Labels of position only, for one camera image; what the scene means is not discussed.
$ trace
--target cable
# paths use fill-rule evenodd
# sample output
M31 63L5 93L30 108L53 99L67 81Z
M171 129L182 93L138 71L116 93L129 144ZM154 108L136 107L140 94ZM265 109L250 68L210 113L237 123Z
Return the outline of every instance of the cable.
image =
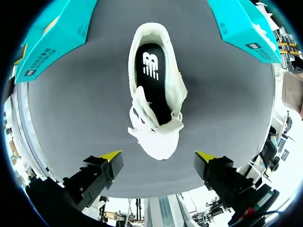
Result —
M125 220L125 227L128 226L128 217L129 217L129 211L131 209L131 202L132 202L132 199L129 201L129 206L128 206L128 213L127 213L127 216L126 216L126 220Z
M260 173L260 171L256 167L254 167L252 163L248 162L248 165L250 165L257 172L257 174L259 174L259 176L262 175L262 173Z
M259 156L259 154L256 155L256 156L252 159L252 161L255 162L255 161L257 160L258 156ZM248 173L250 172L251 168L252 168L251 166L249 166L249 167L247 168L246 172L245 172L244 175L243 175L244 177L247 177L247 175L248 175Z
M130 203L129 199L128 199L128 203ZM131 209L131 214L132 214L132 213L133 213L133 212L132 212L132 208L130 208L130 209Z
M255 218L260 218L260 217L262 217L262 216L264 216L264 215L274 214L274 213L281 214L281 213L283 213L283 212L282 212L282 211L278 211L278 210L267 211L267 212L265 212L265 213L261 213L261 214L257 215Z
M252 163L252 164L254 164L254 165L261 166L260 163L253 162L253 161L251 161L251 160L250 160L249 162Z
M192 203L193 203L193 205L194 205L194 207L195 207L195 209L196 209L196 211L195 211L195 212L198 212L197 207L196 207L196 205L195 205L195 203L194 203L193 199L191 198L191 196L190 196L190 194L189 194L189 193L188 193L188 195L189 195L190 200L192 201Z

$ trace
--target shoe lace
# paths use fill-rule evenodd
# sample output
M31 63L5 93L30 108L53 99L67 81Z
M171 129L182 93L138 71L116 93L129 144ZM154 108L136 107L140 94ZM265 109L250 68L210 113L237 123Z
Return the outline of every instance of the shoe lace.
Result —
M136 111L136 109L132 106L130 111L129 111L131 122L132 122L134 128L132 129L132 128L129 127L128 128L128 133L130 133L132 136L134 136L136 138L138 138L138 133L153 133L153 134L155 134L156 133L155 130L152 129L151 126L145 125L146 122L144 122L144 120L139 116L138 113L135 114L134 110ZM172 111L170 115L171 115L172 119L177 119L178 121L183 120L182 113L176 114L175 111Z

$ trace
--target new balance logo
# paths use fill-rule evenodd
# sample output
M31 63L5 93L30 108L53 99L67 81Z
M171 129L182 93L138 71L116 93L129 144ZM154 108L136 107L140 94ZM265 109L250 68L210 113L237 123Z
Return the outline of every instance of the new balance logo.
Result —
M158 58L154 54L149 54L147 52L143 53L143 73L147 76L153 77L156 80L159 80L158 73Z

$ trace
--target teal box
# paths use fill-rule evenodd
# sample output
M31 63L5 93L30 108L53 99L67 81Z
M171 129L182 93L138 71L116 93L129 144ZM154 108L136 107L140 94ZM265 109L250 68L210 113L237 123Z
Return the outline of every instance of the teal box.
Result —
M265 16L249 0L208 0L222 39L262 63L282 63Z
M15 83L36 79L69 51L85 44L97 0L55 0L36 19L24 39Z

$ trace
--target machine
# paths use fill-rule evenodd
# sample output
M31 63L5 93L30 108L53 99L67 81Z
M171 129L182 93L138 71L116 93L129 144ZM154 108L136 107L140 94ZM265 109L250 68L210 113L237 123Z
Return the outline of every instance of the machine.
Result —
M84 164L85 167L80 168L78 173L63 179L64 188L50 178L45 181L37 179L26 187L32 204L48 225L108 226L103 219L93 220L81 211L89 207L104 188L112 185L123 167L122 152L90 156ZM217 158L199 151L195 153L195 170L208 190L215 190L220 198L213 204L212 215L220 214L218 208L223 205L235 211L229 226L262 226L262 217L268 214L266 211L279 192L271 191L266 184L258 190L254 189L252 180L237 173L232 166L233 161L227 157ZM144 204L145 227L198 226L187 212L180 194L148 198Z

